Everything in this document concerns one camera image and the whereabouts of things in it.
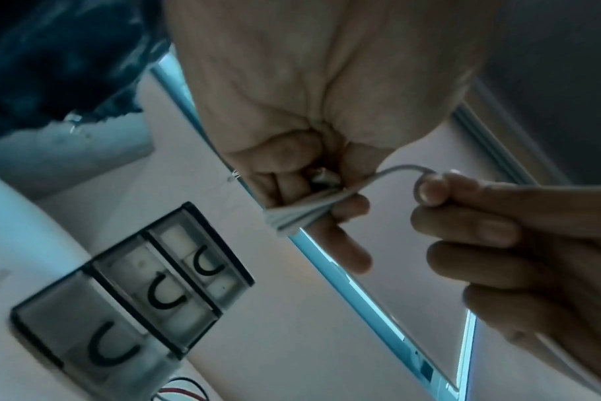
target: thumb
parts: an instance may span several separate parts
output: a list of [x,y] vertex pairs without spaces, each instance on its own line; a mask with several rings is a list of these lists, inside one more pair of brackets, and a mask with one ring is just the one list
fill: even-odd
[[446,174],[454,203],[510,217],[523,226],[601,238],[601,187],[514,186]]
[[380,164],[394,151],[361,143],[349,143],[339,164],[339,173],[345,186],[351,186],[375,174]]

